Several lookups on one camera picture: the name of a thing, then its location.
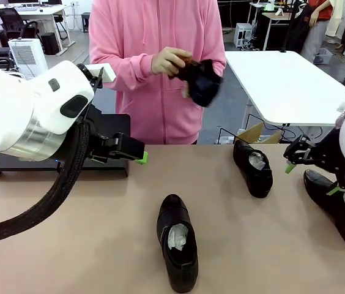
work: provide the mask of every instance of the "black button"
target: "black button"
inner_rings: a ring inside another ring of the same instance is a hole
[[[77,95],[66,102],[61,108],[62,115],[68,118],[76,118],[88,103],[87,98],[82,95]]]
[[[49,81],[49,85],[50,85],[51,89],[53,90],[53,92],[56,92],[60,88],[60,84],[58,83],[58,81],[55,78],[53,78]]]

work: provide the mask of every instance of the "black corrugated hose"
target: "black corrugated hose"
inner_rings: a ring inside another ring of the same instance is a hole
[[[86,122],[74,125],[71,129],[70,144],[64,167],[57,180],[33,207],[22,214],[0,222],[0,240],[19,234],[50,217],[65,201],[87,156],[90,125]]]

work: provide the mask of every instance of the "person's arm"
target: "person's arm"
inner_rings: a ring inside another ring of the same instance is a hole
[[[325,2],[323,2],[320,6],[318,6],[317,8],[315,8],[314,12],[311,14],[311,18],[310,18],[310,24],[309,26],[312,28],[318,20],[318,16],[319,16],[319,12],[321,10],[324,10],[326,7],[330,6],[330,0],[326,0]]]
[[[89,20],[90,60],[93,64],[109,63],[113,68],[116,79],[104,86],[116,91],[132,91],[145,84],[152,75],[153,56],[140,54],[122,58],[111,13],[108,1],[95,0],[92,4]]]
[[[223,71],[226,68],[226,54],[217,0],[208,0],[204,49],[201,59],[211,59],[215,73],[221,77],[223,76]]]

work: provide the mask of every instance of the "ventilation grille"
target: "ventilation grille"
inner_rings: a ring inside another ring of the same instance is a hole
[[[12,51],[17,64],[35,64],[31,46],[13,46]]]

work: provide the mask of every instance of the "jacket zipper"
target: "jacket zipper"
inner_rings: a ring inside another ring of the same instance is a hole
[[[160,29],[160,6],[159,0],[156,0],[156,10],[158,15],[158,33],[159,33],[159,52],[161,52],[161,29]],[[166,144],[166,118],[165,118],[165,95],[163,89],[163,75],[160,75],[160,97],[161,97],[161,118],[163,121],[163,144]]]

